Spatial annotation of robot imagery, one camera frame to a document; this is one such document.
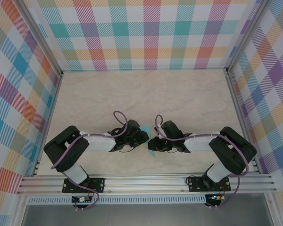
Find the purple cable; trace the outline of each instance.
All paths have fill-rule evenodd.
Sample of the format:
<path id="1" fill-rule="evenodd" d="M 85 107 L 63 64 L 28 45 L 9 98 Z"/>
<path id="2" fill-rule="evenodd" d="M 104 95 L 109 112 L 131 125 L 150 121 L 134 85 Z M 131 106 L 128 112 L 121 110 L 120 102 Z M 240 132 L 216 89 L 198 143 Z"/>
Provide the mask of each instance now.
<path id="1" fill-rule="evenodd" d="M 224 202 L 224 203 L 222 203 L 222 204 L 219 205 L 219 207 L 225 206 L 225 205 L 237 194 L 238 189 L 239 189 L 239 186 L 240 186 L 240 176 L 245 176 L 245 175 L 248 174 L 248 172 L 249 172 L 249 164 L 248 164 L 248 162 L 247 162 L 245 156 L 243 155 L 243 153 L 240 151 L 240 149 L 239 149 L 232 141 L 230 141 L 227 137 L 222 136 L 222 135 L 220 135 L 220 134 L 216 134 L 216 133 L 211 133 L 211 134 L 197 134 L 197 135 L 193 135 L 193 136 L 189 136 L 189 137 L 182 137 L 182 138 L 177 138 L 177 139 L 168 138 L 168 137 L 164 136 L 164 135 L 160 132 L 160 130 L 159 130 L 159 128 L 158 128 L 158 123 L 157 123 L 158 117 L 161 118 L 160 125 L 162 125 L 162 123 L 163 123 L 163 117 L 162 117 L 160 114 L 156 115 L 156 117 L 155 117 L 155 127 L 156 127 L 156 130 L 157 130 L 157 132 L 158 132 L 164 139 L 166 139 L 166 140 L 179 141 L 179 140 L 193 139 L 193 138 L 195 138 L 195 137 L 210 137 L 210 136 L 216 136 L 216 137 L 222 138 L 222 139 L 225 140 L 227 143 L 229 143 L 230 145 L 232 145 L 233 148 L 239 153 L 239 155 L 241 156 L 241 158 L 242 158 L 243 161 L 244 161 L 246 170 L 245 170 L 245 172 L 244 172 L 243 174 L 240 174 L 240 175 L 232 174 L 232 175 L 229 175 L 229 176 L 228 176 L 228 177 L 232 177 L 232 178 L 233 178 L 233 177 L 237 177 L 237 178 L 238 178 L 238 184 L 237 184 L 236 190 L 234 191 L 234 193 L 233 193 L 233 195 L 230 197 L 230 199 L 228 199 L 226 202 Z"/>
<path id="2" fill-rule="evenodd" d="M 116 117 L 115 113 L 120 113 L 120 114 L 125 118 L 125 121 L 126 121 L 125 124 L 123 124 L 123 123 Z M 64 157 L 66 156 L 66 154 L 69 152 L 69 150 L 71 149 L 71 147 L 72 147 L 79 139 L 81 139 L 81 138 L 83 138 L 83 137 L 86 137 L 86 136 L 99 136 L 99 137 L 107 137 L 107 138 L 116 138 L 116 137 L 119 137 L 119 136 L 123 135 L 123 134 L 126 132 L 127 127 L 128 127 L 128 119 L 127 119 L 127 117 L 125 116 L 125 114 L 122 113 L 122 112 L 120 112 L 120 111 L 114 111 L 114 112 L 113 112 L 113 115 L 114 115 L 114 117 L 116 118 L 116 120 L 117 120 L 118 122 L 120 122 L 121 124 L 125 125 L 125 129 L 124 129 L 123 132 L 121 132 L 120 134 L 114 135 L 114 136 L 106 136 L 106 135 L 104 135 L 104 134 L 99 134 L 99 133 L 88 133 L 88 134 L 80 135 L 79 137 L 77 137 L 77 138 L 68 146 L 68 148 L 67 148 L 67 149 L 64 151 L 64 153 L 62 154 L 62 156 L 58 159 L 58 161 L 57 161 L 50 169 L 53 170 L 54 168 L 56 168 L 57 165 L 59 165 L 59 163 L 64 159 Z"/>
<path id="3" fill-rule="evenodd" d="M 83 211 L 83 210 L 87 210 L 87 209 L 91 208 L 92 206 L 94 206 L 94 205 L 99 201 L 100 196 L 99 196 L 99 193 L 98 193 L 97 191 L 95 191 L 95 190 L 93 190 L 93 189 L 91 189 L 91 188 L 87 188 L 87 187 L 78 185 L 76 182 L 74 182 L 74 181 L 73 181 L 72 179 L 70 179 L 69 177 L 67 177 L 67 179 L 68 179 L 71 183 L 73 183 L 75 186 L 77 186 L 77 187 L 79 187 L 79 188 L 82 188 L 82 189 L 85 189 L 85 190 L 87 190 L 87 191 L 93 192 L 93 193 L 95 193 L 95 194 L 97 195 L 96 200 L 95 200 L 92 204 L 90 204 L 90 205 L 88 205 L 87 207 L 85 207 L 84 209 L 78 208 L 78 207 L 76 206 L 76 203 L 75 203 L 75 208 L 80 209 L 80 210 L 82 210 L 82 211 Z"/>

